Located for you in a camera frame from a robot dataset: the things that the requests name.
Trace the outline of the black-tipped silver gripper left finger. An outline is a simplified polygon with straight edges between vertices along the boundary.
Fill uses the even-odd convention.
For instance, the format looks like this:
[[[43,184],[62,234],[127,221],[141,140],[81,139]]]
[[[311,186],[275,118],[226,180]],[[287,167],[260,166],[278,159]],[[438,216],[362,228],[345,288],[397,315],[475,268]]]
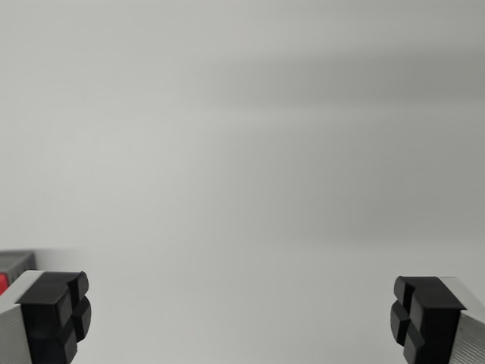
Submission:
[[[88,334],[92,308],[85,272],[1,274],[1,362],[71,363]]]

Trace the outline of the black-tipped silver gripper right finger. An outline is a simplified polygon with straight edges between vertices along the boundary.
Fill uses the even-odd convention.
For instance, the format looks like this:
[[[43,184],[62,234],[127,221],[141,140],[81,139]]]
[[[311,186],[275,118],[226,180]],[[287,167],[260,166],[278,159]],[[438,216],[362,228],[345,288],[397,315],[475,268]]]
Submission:
[[[484,362],[484,304],[459,279],[398,276],[393,292],[390,327],[406,362]]]

